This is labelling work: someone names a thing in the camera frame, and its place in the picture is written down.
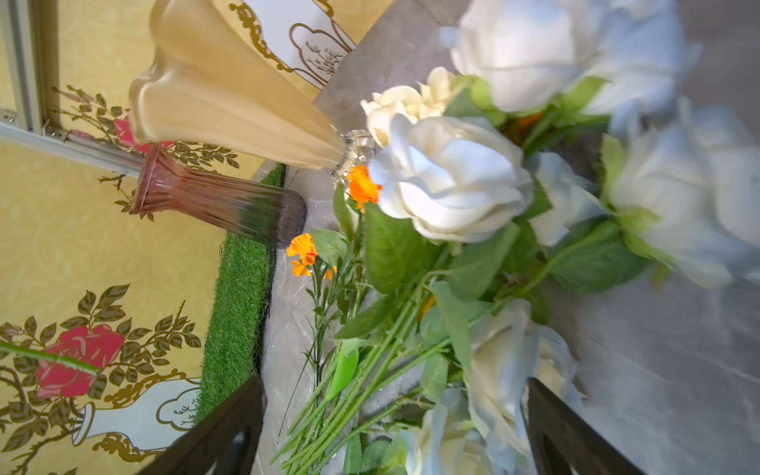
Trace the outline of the orange carnation flower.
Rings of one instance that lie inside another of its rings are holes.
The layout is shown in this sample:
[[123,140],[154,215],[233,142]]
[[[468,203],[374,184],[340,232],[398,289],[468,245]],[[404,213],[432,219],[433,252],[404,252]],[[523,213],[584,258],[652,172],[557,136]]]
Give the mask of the orange carnation flower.
[[320,257],[311,234],[295,237],[287,247],[286,254],[287,257],[293,258],[292,272],[296,277],[311,277],[318,263],[327,263]]

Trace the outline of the orange marigold flower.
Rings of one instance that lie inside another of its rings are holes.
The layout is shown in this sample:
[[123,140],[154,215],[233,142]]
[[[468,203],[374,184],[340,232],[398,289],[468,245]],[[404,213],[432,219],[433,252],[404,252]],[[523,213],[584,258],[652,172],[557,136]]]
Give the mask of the orange marigold flower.
[[377,204],[381,190],[382,187],[370,178],[366,165],[356,166],[348,174],[348,192],[358,210],[362,210],[367,203]]

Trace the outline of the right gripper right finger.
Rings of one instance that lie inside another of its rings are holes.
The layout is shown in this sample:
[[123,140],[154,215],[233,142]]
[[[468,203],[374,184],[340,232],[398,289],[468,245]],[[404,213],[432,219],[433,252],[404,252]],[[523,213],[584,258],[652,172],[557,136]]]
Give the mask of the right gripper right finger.
[[538,473],[643,475],[540,380],[530,378],[524,395],[524,425]]

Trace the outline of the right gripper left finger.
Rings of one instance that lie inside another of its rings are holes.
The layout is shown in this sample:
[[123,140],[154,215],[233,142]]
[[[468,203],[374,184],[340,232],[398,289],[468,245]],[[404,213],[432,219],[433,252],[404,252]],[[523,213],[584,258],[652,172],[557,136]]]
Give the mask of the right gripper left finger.
[[265,409],[263,381],[253,375],[140,475],[250,475]]

